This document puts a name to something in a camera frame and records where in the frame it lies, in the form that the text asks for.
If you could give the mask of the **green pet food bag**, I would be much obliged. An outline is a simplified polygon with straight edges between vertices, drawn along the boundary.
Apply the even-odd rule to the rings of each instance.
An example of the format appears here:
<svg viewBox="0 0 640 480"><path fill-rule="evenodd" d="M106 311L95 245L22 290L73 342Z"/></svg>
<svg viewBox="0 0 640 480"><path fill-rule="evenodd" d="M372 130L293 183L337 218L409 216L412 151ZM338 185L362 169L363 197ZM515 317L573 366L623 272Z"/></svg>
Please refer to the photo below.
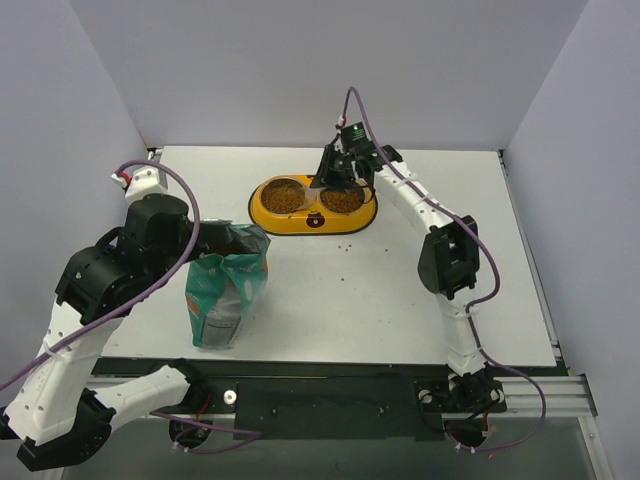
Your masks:
<svg viewBox="0 0 640 480"><path fill-rule="evenodd" d="M222 251L188 262L186 307L192 343L201 349L233 347L241 323L268 281L266 232L255 224L224 221Z"/></svg>

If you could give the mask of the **clear plastic scoop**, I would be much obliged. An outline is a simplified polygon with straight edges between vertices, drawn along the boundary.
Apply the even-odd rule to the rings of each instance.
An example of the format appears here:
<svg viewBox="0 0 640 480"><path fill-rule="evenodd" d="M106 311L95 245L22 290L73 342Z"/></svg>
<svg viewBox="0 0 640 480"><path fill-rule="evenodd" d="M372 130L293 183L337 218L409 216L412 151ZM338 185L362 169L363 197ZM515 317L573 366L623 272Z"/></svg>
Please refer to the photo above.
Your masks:
<svg viewBox="0 0 640 480"><path fill-rule="evenodd" d="M297 211L303 211L310 209L320 198L323 187L312 188L310 186L303 186L301 192L303 193L303 202L297 208Z"/></svg>

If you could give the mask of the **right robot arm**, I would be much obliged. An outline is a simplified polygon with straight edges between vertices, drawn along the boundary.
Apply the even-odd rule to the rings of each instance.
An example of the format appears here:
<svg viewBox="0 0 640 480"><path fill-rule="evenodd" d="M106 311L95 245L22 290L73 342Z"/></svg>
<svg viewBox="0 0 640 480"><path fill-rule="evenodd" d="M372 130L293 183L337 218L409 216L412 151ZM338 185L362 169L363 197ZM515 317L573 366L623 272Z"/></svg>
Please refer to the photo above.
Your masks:
<svg viewBox="0 0 640 480"><path fill-rule="evenodd" d="M361 122L341 121L324 147L311 186L339 191L359 181L386 197L423 237L417 272L440 310L450 370L446 394L453 406L468 409L482 398L474 375L485 368L463 312L477 281L479 248L464 227L438 210L439 202L394 148L377 148Z"/></svg>

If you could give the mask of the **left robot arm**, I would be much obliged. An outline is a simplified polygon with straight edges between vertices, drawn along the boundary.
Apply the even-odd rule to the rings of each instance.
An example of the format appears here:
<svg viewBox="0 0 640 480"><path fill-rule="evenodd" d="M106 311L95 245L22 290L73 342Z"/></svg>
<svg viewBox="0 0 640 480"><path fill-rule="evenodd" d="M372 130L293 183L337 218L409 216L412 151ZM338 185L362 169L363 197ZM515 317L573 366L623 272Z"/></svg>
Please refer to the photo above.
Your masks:
<svg viewBox="0 0 640 480"><path fill-rule="evenodd" d="M51 321L15 399L1 410L1 437L21 440L31 472L79 465L123 425L155 410L200 408L210 387L185 359L116 387L88 387L104 346L133 307L163 287L182 264L226 245L226 223L197 223L168 194L133 202L123 226L75 253L55 289Z"/></svg>

